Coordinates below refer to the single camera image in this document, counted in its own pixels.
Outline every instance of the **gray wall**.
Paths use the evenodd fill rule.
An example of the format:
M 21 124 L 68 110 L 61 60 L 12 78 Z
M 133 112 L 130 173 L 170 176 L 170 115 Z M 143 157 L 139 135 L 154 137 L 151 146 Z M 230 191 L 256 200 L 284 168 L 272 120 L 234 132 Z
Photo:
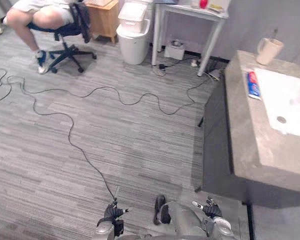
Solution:
M 231 59 L 236 50 L 255 53 L 262 37 L 270 37 L 278 28 L 277 38 L 285 44 L 279 59 L 300 63 L 300 0 L 232 0 L 230 18 L 212 52 L 213 56 Z M 195 17 L 170 13 L 166 42 L 185 41 L 187 50 L 201 52 L 211 23 Z

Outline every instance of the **gray countertop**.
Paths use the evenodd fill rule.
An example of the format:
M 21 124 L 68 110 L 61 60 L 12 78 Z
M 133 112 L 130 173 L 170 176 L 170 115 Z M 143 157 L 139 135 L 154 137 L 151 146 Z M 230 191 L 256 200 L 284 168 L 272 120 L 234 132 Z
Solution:
M 275 59 L 263 66 L 237 51 L 225 72 L 234 174 L 300 192 L 300 136 L 271 128 L 262 100 L 248 97 L 246 74 L 255 68 L 300 78 L 300 65 Z

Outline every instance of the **chair base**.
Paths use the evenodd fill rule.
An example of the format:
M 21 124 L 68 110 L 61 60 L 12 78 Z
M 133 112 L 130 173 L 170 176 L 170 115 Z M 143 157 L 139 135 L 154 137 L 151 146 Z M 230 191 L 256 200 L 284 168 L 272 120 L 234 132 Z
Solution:
M 64 50 L 49 51 L 50 57 L 54 59 L 54 61 L 49 65 L 48 71 L 51 71 L 54 74 L 56 74 L 58 71 L 57 68 L 55 68 L 55 66 L 66 58 L 71 59 L 78 66 L 79 73 L 82 73 L 84 69 L 82 68 L 80 63 L 75 59 L 75 55 L 92 55 L 93 59 L 97 59 L 97 55 L 92 51 L 80 51 L 75 45 L 71 45 L 70 47 L 68 47 L 67 43 L 62 42 L 62 44 Z

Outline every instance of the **white shorts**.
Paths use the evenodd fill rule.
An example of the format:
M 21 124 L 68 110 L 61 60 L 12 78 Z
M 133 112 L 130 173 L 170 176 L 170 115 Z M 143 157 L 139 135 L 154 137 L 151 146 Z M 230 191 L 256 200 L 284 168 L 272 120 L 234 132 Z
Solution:
M 72 24 L 74 18 L 71 15 L 68 4 L 57 3 L 54 0 L 19 0 L 12 7 L 22 12 L 38 12 L 44 7 L 52 6 L 61 15 L 64 25 Z

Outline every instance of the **white sink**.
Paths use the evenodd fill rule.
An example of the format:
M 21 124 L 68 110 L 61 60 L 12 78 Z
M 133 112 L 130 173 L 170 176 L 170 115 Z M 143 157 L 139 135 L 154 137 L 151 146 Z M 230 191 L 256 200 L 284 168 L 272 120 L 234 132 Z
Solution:
M 300 78 L 255 69 L 270 126 L 300 136 Z

